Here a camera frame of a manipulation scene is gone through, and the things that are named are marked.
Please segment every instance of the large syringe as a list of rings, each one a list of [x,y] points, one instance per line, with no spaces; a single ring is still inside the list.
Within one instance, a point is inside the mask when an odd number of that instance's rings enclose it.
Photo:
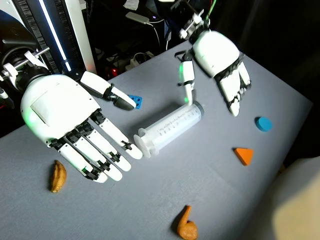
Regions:
[[[135,144],[146,158],[150,158],[199,122],[203,115],[204,109],[198,102],[194,101],[192,105],[185,104],[149,127],[140,128],[139,135],[133,136]]]

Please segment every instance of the white paper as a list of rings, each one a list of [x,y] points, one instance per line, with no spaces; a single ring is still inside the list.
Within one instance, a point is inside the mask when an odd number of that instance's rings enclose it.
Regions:
[[[125,4],[123,5],[126,9],[130,10],[137,10],[139,6],[139,0],[126,0]]]

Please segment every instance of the brown peanut-shaped object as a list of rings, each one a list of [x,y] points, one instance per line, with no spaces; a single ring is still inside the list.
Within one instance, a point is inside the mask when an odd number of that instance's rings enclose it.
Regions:
[[[198,228],[193,221],[188,222],[188,217],[192,207],[186,206],[186,211],[183,214],[177,228],[179,236],[185,240],[196,240],[198,237]]]
[[[51,192],[57,193],[65,184],[67,178],[67,171],[61,162],[55,160],[54,171],[51,182]]]

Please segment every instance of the blue round object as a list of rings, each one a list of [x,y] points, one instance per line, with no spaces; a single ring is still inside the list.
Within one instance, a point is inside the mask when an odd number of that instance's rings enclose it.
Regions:
[[[266,117],[259,117],[255,124],[257,128],[263,132],[268,132],[270,129],[272,129],[272,122],[266,118]]]

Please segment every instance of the green cable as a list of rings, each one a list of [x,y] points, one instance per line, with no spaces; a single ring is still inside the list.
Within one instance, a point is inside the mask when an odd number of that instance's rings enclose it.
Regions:
[[[205,18],[206,21],[209,19],[211,12],[212,12],[212,10],[214,9],[214,7],[215,7],[215,5],[216,5],[216,1],[217,1],[217,0],[213,0],[213,3],[212,3],[212,5],[211,5],[211,7],[210,7],[210,10],[209,10],[209,12],[208,12],[208,15],[207,15],[206,18]]]

